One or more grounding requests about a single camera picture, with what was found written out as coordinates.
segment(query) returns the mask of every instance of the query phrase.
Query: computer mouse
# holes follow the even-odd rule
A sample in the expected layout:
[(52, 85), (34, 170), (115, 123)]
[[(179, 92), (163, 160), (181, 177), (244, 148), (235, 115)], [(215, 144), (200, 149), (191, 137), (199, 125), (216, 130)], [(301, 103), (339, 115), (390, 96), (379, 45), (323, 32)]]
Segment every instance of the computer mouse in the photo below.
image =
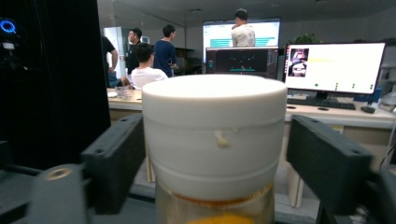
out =
[(375, 112), (375, 108), (369, 105), (364, 105), (361, 107), (361, 110), (366, 113), (373, 114)]

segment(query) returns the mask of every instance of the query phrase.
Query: monitor screen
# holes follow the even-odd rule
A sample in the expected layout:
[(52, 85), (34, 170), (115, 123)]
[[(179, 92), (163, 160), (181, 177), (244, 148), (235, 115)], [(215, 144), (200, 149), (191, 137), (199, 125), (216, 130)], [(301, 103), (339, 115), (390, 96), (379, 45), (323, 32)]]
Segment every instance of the monitor screen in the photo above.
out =
[(373, 94), (385, 43), (287, 45), (283, 81), (292, 90)]
[[(260, 19), (247, 21), (254, 29), (256, 47), (277, 47), (279, 42), (280, 18)], [(232, 47), (231, 30), (235, 21), (204, 21), (204, 55), (203, 63), (206, 63), (206, 48)]]
[(207, 48), (207, 74), (241, 74), (276, 79), (277, 47)]

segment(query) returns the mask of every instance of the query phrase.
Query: white t-shirt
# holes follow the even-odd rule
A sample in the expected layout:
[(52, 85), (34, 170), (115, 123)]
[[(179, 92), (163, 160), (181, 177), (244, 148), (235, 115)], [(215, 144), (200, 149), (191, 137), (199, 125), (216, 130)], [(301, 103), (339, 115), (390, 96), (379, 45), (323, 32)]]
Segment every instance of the white t-shirt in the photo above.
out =
[(234, 28), (231, 31), (234, 47), (254, 47), (256, 45), (256, 36), (253, 27), (244, 24)]
[(134, 69), (127, 78), (133, 83), (135, 89), (142, 90), (144, 85), (154, 81), (166, 80), (168, 76), (161, 69), (147, 67), (143, 69)]

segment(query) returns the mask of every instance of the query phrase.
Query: man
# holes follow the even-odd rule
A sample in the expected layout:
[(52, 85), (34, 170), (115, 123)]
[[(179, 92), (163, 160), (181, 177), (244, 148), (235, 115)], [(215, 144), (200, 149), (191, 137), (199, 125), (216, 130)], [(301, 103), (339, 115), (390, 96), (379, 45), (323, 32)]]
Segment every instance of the man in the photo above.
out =
[(126, 55), (126, 67), (128, 68), (128, 75), (139, 66), (139, 61), (134, 55), (134, 48), (140, 44), (140, 37), (142, 37), (142, 31), (139, 28), (134, 28), (129, 31), (128, 39), (132, 45), (129, 47)]
[(142, 90), (143, 86), (154, 81), (168, 79), (161, 69), (151, 68), (154, 61), (154, 49), (148, 43), (140, 43), (135, 47), (135, 54), (139, 66), (128, 76), (136, 90)]
[[(111, 54), (111, 66), (109, 66), (107, 61), (107, 54)], [(105, 63), (106, 69), (106, 86), (108, 88), (114, 88), (116, 86), (126, 86), (129, 85), (129, 81), (126, 77), (117, 78), (116, 72), (114, 69), (119, 62), (119, 54), (117, 50), (114, 48), (113, 44), (111, 44), (110, 40), (107, 37), (102, 35), (102, 55), (103, 61)]]
[(235, 11), (235, 25), (231, 36), (234, 47), (254, 47), (256, 45), (253, 27), (248, 25), (248, 12), (243, 8)]
[(168, 77), (173, 76), (172, 65), (176, 65), (176, 49), (171, 44), (175, 39), (176, 30), (173, 25), (163, 27), (163, 39), (157, 41), (154, 46), (154, 68), (161, 69)]

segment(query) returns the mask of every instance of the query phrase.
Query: white desk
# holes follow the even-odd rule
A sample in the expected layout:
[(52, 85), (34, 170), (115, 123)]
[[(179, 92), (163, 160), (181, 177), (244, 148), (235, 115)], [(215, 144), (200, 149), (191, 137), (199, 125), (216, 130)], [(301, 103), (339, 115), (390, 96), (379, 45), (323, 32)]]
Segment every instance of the white desk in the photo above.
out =
[[(142, 112), (141, 91), (130, 91), (132, 98), (108, 98), (110, 117), (112, 122), (133, 113)], [(352, 102), (351, 98), (342, 99)], [(388, 150), (391, 129), (395, 122), (395, 115), (377, 109), (374, 114), (364, 113), (360, 107), (364, 103), (353, 102), (357, 110), (333, 109), (328, 111), (318, 110), (317, 107), (308, 105), (290, 105), (295, 109), (287, 109), (285, 116), (285, 131), (281, 148), (279, 165), (287, 167), (289, 182), (289, 197), (291, 206), (300, 206), (304, 182), (286, 162), (286, 150), (289, 142), (291, 116), (298, 114), (317, 119), (332, 126), (346, 137), (370, 150), (374, 154), (372, 168), (377, 169)], [(154, 181), (154, 173), (148, 172), (148, 181)]]
[(287, 109), (285, 117), (285, 132), (283, 136), (280, 165), (287, 167), (290, 205), (299, 207), (303, 198), (304, 182), (286, 162), (286, 150), (289, 142), (290, 121), (292, 115), (303, 115), (317, 119), (330, 125), (336, 131), (355, 141), (374, 154), (372, 169), (377, 170), (388, 150), (388, 143), (395, 122), (395, 115), (377, 109), (374, 114), (362, 112), (361, 102), (353, 102), (357, 110), (333, 109), (319, 110), (308, 105), (288, 105), (295, 109)]

